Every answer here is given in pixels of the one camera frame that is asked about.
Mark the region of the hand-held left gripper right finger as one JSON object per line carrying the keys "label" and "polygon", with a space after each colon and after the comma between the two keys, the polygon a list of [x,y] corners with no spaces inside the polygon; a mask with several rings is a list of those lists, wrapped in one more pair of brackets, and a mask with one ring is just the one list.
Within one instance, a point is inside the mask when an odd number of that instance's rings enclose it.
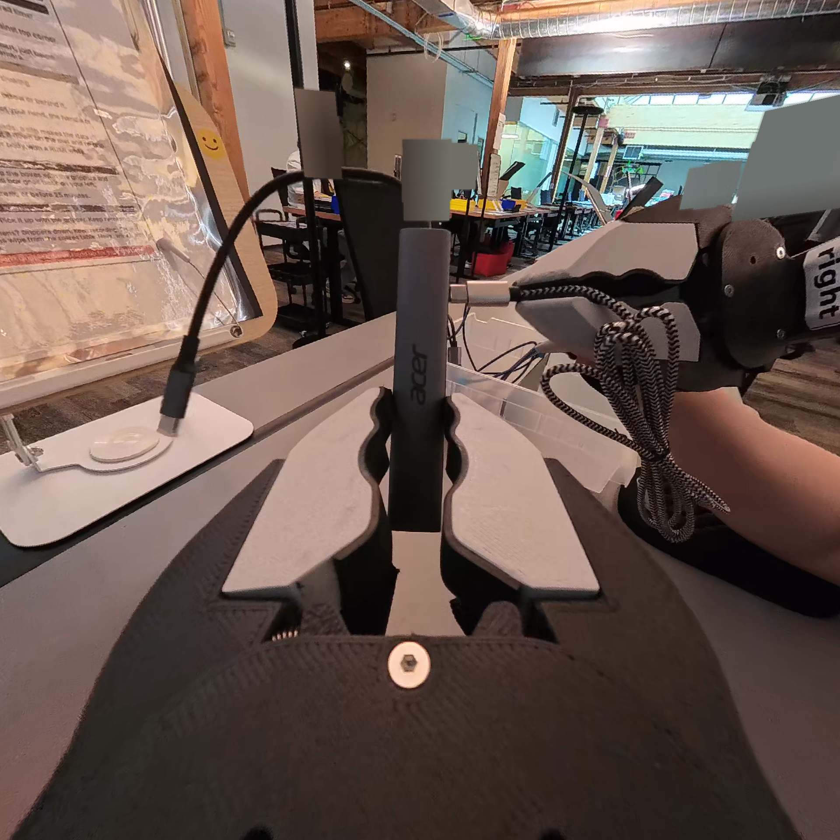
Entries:
{"label": "hand-held left gripper right finger", "polygon": [[443,534],[458,554],[526,597],[601,588],[537,446],[463,393],[447,399]]}

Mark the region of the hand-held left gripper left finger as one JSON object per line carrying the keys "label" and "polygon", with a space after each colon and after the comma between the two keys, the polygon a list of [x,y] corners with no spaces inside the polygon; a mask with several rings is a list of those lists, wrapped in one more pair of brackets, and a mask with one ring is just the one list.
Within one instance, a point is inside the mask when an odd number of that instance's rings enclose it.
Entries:
{"label": "hand-held left gripper left finger", "polygon": [[298,441],[238,552],[229,597],[367,597],[394,585],[381,484],[392,393],[357,395]]}

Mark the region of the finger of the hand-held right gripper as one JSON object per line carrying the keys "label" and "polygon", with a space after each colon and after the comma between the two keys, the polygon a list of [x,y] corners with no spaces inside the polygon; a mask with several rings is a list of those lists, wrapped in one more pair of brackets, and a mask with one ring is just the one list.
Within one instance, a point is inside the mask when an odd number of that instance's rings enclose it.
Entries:
{"label": "finger of the hand-held right gripper", "polygon": [[611,222],[517,272],[515,288],[630,277],[679,284],[689,278],[699,251],[697,224]]}
{"label": "finger of the hand-held right gripper", "polygon": [[[674,317],[679,338],[679,361],[695,363],[700,357],[700,331],[683,302],[667,302],[664,308]],[[606,306],[583,297],[520,301],[518,314],[558,352],[592,358],[595,336],[607,324],[626,321]]]}

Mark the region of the grey usb hub with cable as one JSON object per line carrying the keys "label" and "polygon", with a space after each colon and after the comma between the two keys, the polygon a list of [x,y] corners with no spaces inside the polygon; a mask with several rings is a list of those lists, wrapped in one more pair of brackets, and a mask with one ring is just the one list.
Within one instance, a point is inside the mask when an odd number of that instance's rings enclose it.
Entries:
{"label": "grey usb hub with cable", "polygon": [[[262,185],[228,225],[206,273],[181,348],[164,389],[159,434],[176,436],[186,415],[195,378],[199,333],[217,278],[238,235],[256,209],[281,186],[300,182],[301,172]],[[449,233],[441,227],[409,227],[398,242],[395,351],[388,516],[402,532],[442,528],[445,465]]]}

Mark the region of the person's right forearm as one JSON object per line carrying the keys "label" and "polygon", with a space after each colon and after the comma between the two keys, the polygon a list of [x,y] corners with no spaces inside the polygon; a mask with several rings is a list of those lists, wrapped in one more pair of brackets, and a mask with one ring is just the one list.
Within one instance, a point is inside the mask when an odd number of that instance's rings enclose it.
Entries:
{"label": "person's right forearm", "polygon": [[719,495],[722,520],[775,557],[839,583],[839,458],[725,390],[678,392],[670,453]]}

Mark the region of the clear plastic bin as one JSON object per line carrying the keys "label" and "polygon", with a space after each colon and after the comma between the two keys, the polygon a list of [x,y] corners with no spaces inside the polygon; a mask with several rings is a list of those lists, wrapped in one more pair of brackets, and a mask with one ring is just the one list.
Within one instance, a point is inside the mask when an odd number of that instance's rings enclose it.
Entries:
{"label": "clear plastic bin", "polygon": [[447,394],[462,392],[516,427],[601,499],[628,486],[639,467],[634,451],[563,414],[539,389],[542,373],[569,357],[541,355],[545,338],[513,306],[471,308],[465,324],[463,310],[449,307],[459,364],[448,364]]}

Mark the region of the black office chair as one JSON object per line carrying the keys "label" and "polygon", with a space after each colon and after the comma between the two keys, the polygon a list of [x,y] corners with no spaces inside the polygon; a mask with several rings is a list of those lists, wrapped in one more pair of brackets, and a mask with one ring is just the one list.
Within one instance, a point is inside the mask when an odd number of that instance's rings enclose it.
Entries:
{"label": "black office chair", "polygon": [[378,171],[344,167],[334,185],[365,320],[392,314],[404,221],[401,183]]}

